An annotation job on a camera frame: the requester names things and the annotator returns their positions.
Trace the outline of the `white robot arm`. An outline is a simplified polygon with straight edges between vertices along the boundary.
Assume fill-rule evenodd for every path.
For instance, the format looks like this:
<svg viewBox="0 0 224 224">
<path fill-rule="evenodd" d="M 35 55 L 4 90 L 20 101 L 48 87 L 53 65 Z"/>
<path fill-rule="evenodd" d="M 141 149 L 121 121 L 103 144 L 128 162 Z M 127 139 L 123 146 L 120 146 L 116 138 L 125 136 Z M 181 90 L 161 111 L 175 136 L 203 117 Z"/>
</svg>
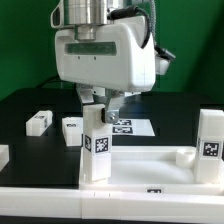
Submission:
<svg viewBox="0 0 224 224">
<path fill-rule="evenodd" d="M 155 83 L 150 17 L 122 0 L 60 0 L 51 14 L 55 53 L 64 81 L 101 87 L 104 121 L 115 123 L 126 92 Z"/>
</svg>

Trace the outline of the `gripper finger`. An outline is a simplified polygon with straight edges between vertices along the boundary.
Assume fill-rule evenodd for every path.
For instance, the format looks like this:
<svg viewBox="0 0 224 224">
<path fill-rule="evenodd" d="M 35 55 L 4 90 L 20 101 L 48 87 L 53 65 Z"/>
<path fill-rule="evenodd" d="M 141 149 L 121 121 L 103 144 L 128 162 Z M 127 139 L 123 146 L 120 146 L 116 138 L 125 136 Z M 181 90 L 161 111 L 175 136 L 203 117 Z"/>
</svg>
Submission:
<svg viewBox="0 0 224 224">
<path fill-rule="evenodd" d="M 91 104 L 94 102 L 92 90 L 93 87 L 91 85 L 86 84 L 76 85 L 76 91 L 82 105 Z"/>
<path fill-rule="evenodd" d="M 114 124 L 119 120 L 119 110 L 124 102 L 124 93 L 118 90 L 105 90 L 104 122 Z"/>
</svg>

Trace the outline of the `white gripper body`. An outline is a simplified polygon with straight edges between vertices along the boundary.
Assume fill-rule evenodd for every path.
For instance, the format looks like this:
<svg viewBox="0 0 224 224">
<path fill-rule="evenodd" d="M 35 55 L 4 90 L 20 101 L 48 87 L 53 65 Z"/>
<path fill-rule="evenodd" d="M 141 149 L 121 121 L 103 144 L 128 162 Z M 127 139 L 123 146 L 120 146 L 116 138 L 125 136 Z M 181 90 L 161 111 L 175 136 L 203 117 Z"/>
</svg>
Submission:
<svg viewBox="0 0 224 224">
<path fill-rule="evenodd" d="M 143 17 L 121 19 L 97 31 L 97 40 L 74 39 L 72 30 L 55 35 L 57 70 L 60 78 L 124 92 L 146 92 L 155 83 L 153 42 L 140 47 Z"/>
</svg>

